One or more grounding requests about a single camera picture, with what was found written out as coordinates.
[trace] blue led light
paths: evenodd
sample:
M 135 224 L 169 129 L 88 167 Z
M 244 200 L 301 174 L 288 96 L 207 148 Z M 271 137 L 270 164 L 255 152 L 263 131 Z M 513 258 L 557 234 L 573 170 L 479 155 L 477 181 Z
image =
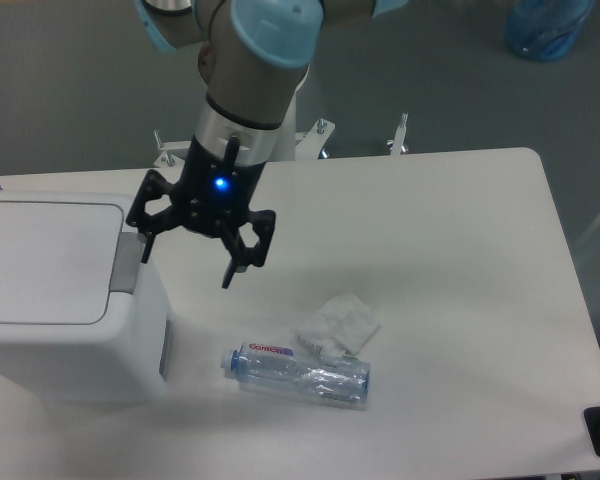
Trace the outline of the blue led light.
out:
M 219 192 L 226 192 L 229 190 L 229 182 L 222 177 L 216 178 L 213 183 L 216 186 L 216 190 Z

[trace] gray floor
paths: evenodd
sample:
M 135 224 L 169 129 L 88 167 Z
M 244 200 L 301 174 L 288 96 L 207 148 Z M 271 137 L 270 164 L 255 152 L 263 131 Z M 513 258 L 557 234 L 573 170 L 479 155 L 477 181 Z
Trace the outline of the gray floor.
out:
M 325 32 L 298 126 L 337 124 L 334 156 L 386 152 L 403 111 L 414 153 L 527 146 L 542 157 L 568 241 L 600 210 L 600 1 L 574 50 L 507 50 L 507 1 L 412 0 Z M 159 54 L 131 0 L 0 4 L 0 175 L 148 167 L 188 140 L 204 87 L 195 48 Z M 600 256 L 581 277 L 600 338 Z

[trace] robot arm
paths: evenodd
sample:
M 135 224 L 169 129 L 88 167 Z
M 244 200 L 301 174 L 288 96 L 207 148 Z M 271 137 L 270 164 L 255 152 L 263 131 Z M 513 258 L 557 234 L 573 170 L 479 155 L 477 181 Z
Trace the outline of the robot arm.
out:
M 235 272 L 264 265 L 275 212 L 252 212 L 249 202 L 274 147 L 296 86 L 313 57 L 320 30 L 372 17 L 408 0 L 136 0 L 154 44 L 170 50 L 208 41 L 200 69 L 208 85 L 180 179 L 150 170 L 127 222 L 146 238 L 147 261 L 156 235 L 183 226 L 221 238 L 231 254 L 223 288 Z M 168 195 L 155 215 L 146 204 Z M 247 247 L 239 229 L 258 236 Z

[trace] bottle cap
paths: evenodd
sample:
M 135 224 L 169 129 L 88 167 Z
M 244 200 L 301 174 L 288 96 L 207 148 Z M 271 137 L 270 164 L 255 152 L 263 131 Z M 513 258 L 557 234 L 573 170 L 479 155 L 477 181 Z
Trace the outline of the bottle cap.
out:
M 236 351 L 233 349 L 228 349 L 222 352 L 222 360 L 220 361 L 220 366 L 230 372 L 233 370 L 233 356 L 236 354 Z

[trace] white box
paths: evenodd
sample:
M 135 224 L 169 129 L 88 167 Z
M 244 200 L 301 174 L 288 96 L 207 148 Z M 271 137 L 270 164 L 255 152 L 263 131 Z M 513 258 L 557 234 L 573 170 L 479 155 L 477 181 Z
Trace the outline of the white box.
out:
M 165 390 L 169 301 L 131 198 L 0 192 L 0 374 L 56 400 Z

